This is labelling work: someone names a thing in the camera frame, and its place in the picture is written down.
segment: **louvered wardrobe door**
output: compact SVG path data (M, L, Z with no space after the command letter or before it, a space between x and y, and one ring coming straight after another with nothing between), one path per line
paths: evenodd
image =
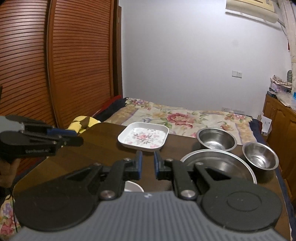
M48 61L60 127L93 115L113 95L112 0L53 0Z
M0 115L17 114L54 125L46 80L47 0L0 5Z

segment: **metal basin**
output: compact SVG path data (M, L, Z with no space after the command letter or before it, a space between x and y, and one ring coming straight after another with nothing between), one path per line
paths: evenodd
M257 180L253 170L236 155L221 150L197 150L181 159L187 166L198 163L224 171L230 176L241 177L255 184Z
M235 137L218 128L204 128L196 133L201 145L212 150L231 151L237 146Z
M273 170L279 165L279 158L268 146L258 142L247 142L242 147L245 158L262 170Z

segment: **metal screw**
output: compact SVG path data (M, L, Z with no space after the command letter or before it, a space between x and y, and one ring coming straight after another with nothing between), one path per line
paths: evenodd
M181 196L182 197L186 197L186 198L192 198L195 196L195 191L192 191L192 190L183 190L181 192Z
M111 191L111 190L104 190L100 193L101 197L104 199L110 199L115 197L115 192Z

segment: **floral pattern dish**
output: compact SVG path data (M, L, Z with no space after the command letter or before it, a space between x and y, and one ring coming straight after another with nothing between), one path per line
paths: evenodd
M118 141L128 148L152 152L164 145L168 133L164 125L134 122L119 134Z
M157 148L162 145L165 138L166 134L163 131L140 127L132 129L125 143L145 148Z

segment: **floral cloth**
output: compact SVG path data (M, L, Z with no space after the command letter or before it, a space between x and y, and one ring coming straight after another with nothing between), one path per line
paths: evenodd
M223 111L192 111L132 98L128 98L126 104L106 122L124 126L137 121L161 124L170 129L170 134L193 138L196 138L198 130L215 127L231 133L239 145L256 141L249 125L252 118L245 115Z
M8 240L11 236L16 234L15 220L13 218L12 197L7 196L6 200L0 208L0 237L3 240ZM21 229L20 223L16 219L17 230Z

